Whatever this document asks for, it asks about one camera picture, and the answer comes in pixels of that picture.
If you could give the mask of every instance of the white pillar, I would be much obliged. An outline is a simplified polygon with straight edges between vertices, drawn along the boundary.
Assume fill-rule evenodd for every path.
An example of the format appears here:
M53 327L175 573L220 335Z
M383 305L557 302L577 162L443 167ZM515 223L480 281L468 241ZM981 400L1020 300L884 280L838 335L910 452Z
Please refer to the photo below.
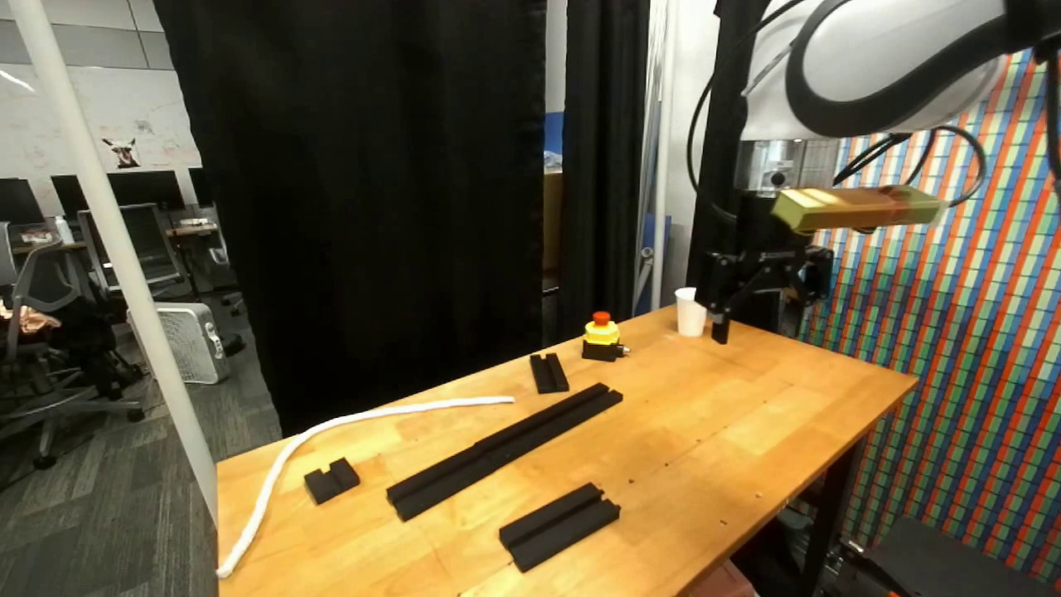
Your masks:
M143 280L128 230L121 223L121 213L115 206L115 196L105 182L102 159L96 154L89 123L84 106L76 102L68 71L64 62L56 34L38 5L38 0L8 0L14 21L24 34L26 53L35 67L38 86L48 97L58 125L74 146L76 157L76 176L86 191L86 203L94 209L94 223L102 235L105 255L113 258L115 280L121 284L128 317L137 324L137 335L143 343L143 353L153 365L153 374L159 377L161 400L173 413L175 434L184 447L184 458L191 465L195 483L202 491L205 511L215 520L215 478L212 478L212 455L202 437L195 408L190 400L190 389L175 368L175 359L169 353L153 293Z
M661 157L657 157L657 191L652 191L652 308L664 305L664 264L666 264L666 169L668 169L668 125L674 125L674 43L675 43L675 0L664 2L664 77L661 77Z

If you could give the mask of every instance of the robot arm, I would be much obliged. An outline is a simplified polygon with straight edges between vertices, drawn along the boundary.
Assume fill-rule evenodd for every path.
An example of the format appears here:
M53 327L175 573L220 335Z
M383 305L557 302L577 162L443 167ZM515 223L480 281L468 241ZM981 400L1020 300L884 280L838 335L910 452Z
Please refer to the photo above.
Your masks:
M940 125L991 86L997 55L1027 48L1052 55L1047 84L1056 86L1061 0L789 0L770 15L766 5L717 0L717 77L688 245L688 281L717 343L756 290L798 284L814 264L808 238L777 227L756 191L738 189L747 141Z
M798 2L760 34L741 138L928 129L981 101L997 55L1056 40L1056 0Z

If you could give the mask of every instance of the black bar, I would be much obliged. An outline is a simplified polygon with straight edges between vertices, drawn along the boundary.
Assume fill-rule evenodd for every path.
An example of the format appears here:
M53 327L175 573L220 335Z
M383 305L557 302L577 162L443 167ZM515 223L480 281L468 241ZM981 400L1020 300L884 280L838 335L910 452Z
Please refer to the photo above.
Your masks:
M707 302L717 284L717 280L703 280L709 253L738 253L735 213L741 196L731 186L738 133L747 125L749 111L747 86L756 55L756 29L761 22L766 5L770 0L717 0L717 72L703 125L698 189L687 270L687 280L698 290L698 302Z
M542 505L541 511L531 511L526 516L500 527L500 543L511 549L520 572L531 572L616 516L620 509L601 500L601 489L584 483Z
M559 359L553 353L531 356L531 373L533 373L536 394L570 391Z
M847 491L852 461L855 461L855 447L844 452L825 470L821 505L819 505L814 520L813 520L813 534L808 534L808 546L805 546L805 559L802 559L802 577L798 577L798 593L805 593L805 597L814 593L814 586L821 581L821 572L825 572L830 546L838 536L838 513L842 513L842 500L844 500L844 491Z
M421 511L448 500L451 494L470 489L475 482L494 474L496 469L516 461L520 455L559 437L563 431L590 420L592 413L620 405L623 394L606 384L590 384L565 400L557 400L511 429L500 429L489 437L475 442L470 447L399 482L388 489L401 520L419 516Z
M531 511L526 516L504 523L500 543L504 546L522 543L526 536L546 530L553 520L559 520L585 505L596 505L601 497L602 497L602 491L596 483L584 483L584 489Z
M542 368L551 373L553 391L570 391L559 359L553 353L542 359Z

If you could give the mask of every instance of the gray carpet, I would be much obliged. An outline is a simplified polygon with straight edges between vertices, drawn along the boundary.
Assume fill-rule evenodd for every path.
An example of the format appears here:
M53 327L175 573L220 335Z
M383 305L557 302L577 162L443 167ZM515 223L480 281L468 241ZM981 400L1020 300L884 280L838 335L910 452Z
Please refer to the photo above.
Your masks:
M143 420L64 423L45 470L28 469L28 434L0 446L4 597L215 593L215 530L167 405L153 377L137 394ZM222 384L190 394L215 458L277 437L251 344Z

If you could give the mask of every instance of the wooden tabletop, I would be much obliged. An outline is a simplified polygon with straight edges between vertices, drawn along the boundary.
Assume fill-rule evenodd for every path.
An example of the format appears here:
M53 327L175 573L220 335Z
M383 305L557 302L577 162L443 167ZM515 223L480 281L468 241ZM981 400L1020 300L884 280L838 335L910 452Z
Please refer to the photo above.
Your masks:
M383 491L565 394L536 394L526 359L405 397L515 394L516 405L335 429L286 469L258 542L222 593L675 593L852 447L916 377L731 324L728 344L680 337L674 308L620 324L628 356L559 356L570 389L623 405L496 474L399 520ZM220 558L238 536L280 442L220 465ZM312 505L302 474L347 458L362 483ZM496 527L596 483L620 520L520 573Z

